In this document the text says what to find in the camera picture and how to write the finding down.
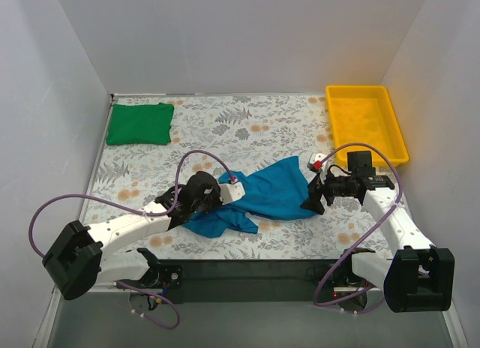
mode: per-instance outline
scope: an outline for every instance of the white panel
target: white panel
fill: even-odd
[[[454,301],[480,347],[480,0],[426,0],[383,83],[411,162],[402,167],[420,230],[455,256]]]
[[[60,0],[116,93],[377,84],[424,0]]]
[[[49,198],[85,191],[109,96],[58,0],[0,0],[0,22],[0,346],[31,347],[53,284],[29,221]],[[40,249],[80,204],[40,216]]]

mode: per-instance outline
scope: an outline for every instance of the patterned mat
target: patterned mat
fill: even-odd
[[[122,145],[103,148],[90,193],[140,208],[173,186],[180,157],[191,149],[219,156],[231,170],[253,173],[292,155],[306,168],[312,152],[333,146],[325,98],[319,96],[205,96],[120,98],[119,104],[175,105],[172,142],[167,145]],[[218,177],[224,171],[210,157],[191,155],[181,170],[181,182],[198,170]],[[96,202],[87,203],[86,224],[118,217],[122,212]],[[338,258],[373,218],[355,199],[335,200],[325,215],[290,222],[253,217],[258,234],[227,230],[220,238],[204,238],[177,227],[138,241],[125,250],[147,247],[162,259],[307,259]],[[362,244],[390,257],[380,231]]]

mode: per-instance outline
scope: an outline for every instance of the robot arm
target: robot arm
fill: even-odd
[[[369,151],[348,153],[348,176],[334,176],[323,154],[313,154],[308,163],[316,177],[308,185],[309,198],[302,208],[322,215],[335,197],[354,197],[375,221],[395,204],[395,186],[386,175],[376,175]],[[446,311],[452,300],[455,260],[447,248],[436,247],[398,204],[380,226],[393,260],[374,252],[354,251],[345,261],[354,275],[364,278],[385,294],[394,312]]]
[[[149,217],[171,208],[174,189],[146,205],[145,215],[125,214],[103,223],[69,223],[43,258],[43,266],[67,300],[86,293],[94,284],[119,279],[147,284],[158,270],[158,259],[146,248],[113,253],[155,233],[163,233],[190,220],[197,212],[210,212],[241,199],[242,183],[219,184],[207,172],[197,172],[179,186],[178,202],[167,215]]]

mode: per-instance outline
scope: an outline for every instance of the yellow tray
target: yellow tray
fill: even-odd
[[[335,148],[345,143],[367,143],[381,151],[395,165],[409,159],[387,89],[382,85],[329,85],[327,107]],[[347,152],[364,151],[348,147],[337,153],[337,163],[347,165]],[[373,165],[387,164],[372,151]]]

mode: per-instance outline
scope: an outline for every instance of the purple cable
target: purple cable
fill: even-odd
[[[215,159],[218,163],[221,164],[221,166],[226,170],[226,172],[228,173],[228,175],[230,176],[230,180],[229,182],[230,183],[235,183],[237,178],[233,175],[232,171],[228,168],[228,166],[219,158],[217,157],[216,155],[212,154],[212,153],[209,153],[207,151],[203,151],[201,149],[194,149],[193,151],[189,151],[187,153],[184,154],[183,157],[181,157],[181,160],[180,162],[178,163],[178,167],[177,167],[177,172],[175,174],[175,184],[174,184],[174,188],[175,188],[175,196],[173,198],[173,203],[172,203],[172,206],[167,209],[166,211],[163,211],[161,213],[147,213],[145,211],[137,211],[136,209],[133,209],[133,208],[129,208],[129,207],[126,207],[124,205],[121,205],[121,204],[118,204],[118,203],[114,203],[114,202],[110,202],[109,200],[106,200],[106,199],[102,199],[102,198],[97,198],[96,196],[89,196],[88,194],[80,194],[80,193],[74,193],[74,194],[64,194],[62,196],[56,196],[55,198],[52,198],[51,200],[45,202],[44,204],[42,204],[40,206],[39,209],[37,209],[37,211],[33,214],[33,217],[31,218],[31,221],[30,221],[30,225],[28,226],[28,240],[30,241],[30,245],[32,247],[32,249],[34,250],[34,252],[36,254],[38,254],[42,259],[45,257],[45,254],[43,254],[37,247],[37,245],[35,244],[35,240],[33,239],[33,226],[35,225],[35,221],[37,220],[38,218],[38,215],[40,215],[40,213],[47,207],[49,206],[50,204],[56,202],[57,200],[64,200],[66,198],[82,198],[84,200],[94,200],[95,202],[99,202],[99,203],[103,203],[103,204],[107,204],[108,206],[112,206],[112,207],[115,207],[115,208],[118,208],[118,209],[122,209],[126,212],[130,212],[134,215],[146,215],[148,217],[162,217],[164,215],[168,215],[176,206],[177,202],[179,201],[179,178],[180,178],[180,169],[182,168],[182,165],[183,163],[185,162],[185,159],[187,159],[187,157],[189,155],[192,155],[193,153],[202,153],[204,155],[208,155],[210,157],[212,157],[213,159]]]
[[[123,283],[122,281],[120,280],[117,280],[116,283],[124,288],[127,288],[128,290],[134,290],[135,292],[138,292],[138,293],[142,293],[142,294],[146,294],[147,296],[153,296],[155,298],[160,298],[162,301],[164,301],[165,303],[167,303],[170,307],[172,307],[173,311],[175,312],[175,315],[177,316],[177,321],[175,322],[174,325],[166,325],[165,323],[161,322],[160,320],[158,320],[157,318],[154,318],[153,316],[150,316],[146,313],[143,313],[143,312],[140,312],[139,310],[134,310],[135,313],[137,313],[138,315],[143,316],[147,319],[147,320],[151,320],[153,323],[157,324],[158,326],[162,327],[163,329],[166,329],[168,331],[171,331],[172,329],[175,329],[179,326],[180,324],[180,312],[177,310],[176,306],[167,298],[165,298],[164,296],[162,295],[158,295],[156,293],[153,293],[153,292],[149,292],[148,290],[144,290],[144,289],[140,289],[140,288],[136,288],[134,286],[131,286],[129,284],[126,284],[126,283]]]
[[[390,162],[390,160],[381,152],[379,151],[378,149],[376,149],[375,147],[369,145],[369,144],[366,144],[366,143],[360,143],[360,142],[354,142],[354,143],[347,143],[345,145],[342,145],[338,148],[336,148],[333,152],[331,152],[330,154],[328,154],[324,159],[322,159],[322,164],[324,164],[328,159],[330,159],[335,153],[337,153],[338,151],[342,150],[342,149],[345,149],[346,147],[351,147],[351,146],[362,146],[362,147],[366,147],[366,148],[369,148],[371,149],[372,151],[376,152],[387,164],[388,166],[390,167],[391,171],[393,172],[393,174],[395,175],[395,178],[397,179],[397,183],[398,183],[398,195],[397,195],[397,198],[395,198],[395,203],[398,204],[400,201],[401,201],[401,198],[402,198],[402,195],[404,193],[404,186],[402,185],[402,182],[401,182],[401,178],[400,178],[400,175],[398,174],[397,170],[395,169],[395,167],[393,166],[392,162]],[[341,302],[345,302],[349,299],[352,299],[352,298],[355,298],[356,296],[360,296],[361,294],[367,292],[368,290],[370,290],[372,288],[372,286],[370,287],[367,287],[367,288],[364,288],[362,289],[361,291],[359,292],[355,292],[351,295],[348,295],[346,297],[342,297],[342,298],[339,298],[339,299],[335,299],[333,301],[327,301],[325,303],[319,303],[317,301],[318,299],[318,295],[320,294],[320,290],[323,288],[323,286],[325,285],[326,281],[329,279],[329,277],[333,274],[333,272],[335,271],[335,269],[337,269],[340,264],[355,250],[355,248],[357,248],[366,238],[368,238],[378,227],[380,227],[382,225],[383,222],[385,222],[389,216],[393,213],[393,211],[397,208],[397,206],[393,205],[384,215],[383,217],[381,217],[378,222],[375,223],[375,225],[373,225],[362,237],[360,237],[358,239],[358,241],[356,241],[355,243],[352,244],[352,246],[350,248],[348,248],[346,250],[345,253],[343,253],[343,255],[340,257],[339,260],[337,260],[337,262],[335,262],[335,264],[325,273],[325,275],[323,276],[322,280],[318,283],[318,286],[316,287],[315,289],[315,293],[313,294],[313,304],[316,305],[317,307],[320,307],[320,308],[325,308],[325,307],[329,307],[331,305],[336,305],[338,303],[341,303]],[[374,309],[378,308],[383,302],[385,301],[385,298],[382,298],[380,301],[378,301],[376,304],[374,304],[373,306],[369,307],[368,309],[365,309],[365,310],[361,310],[359,312],[357,312],[358,314],[365,314],[365,313],[368,313],[368,312],[371,312],[373,311]]]

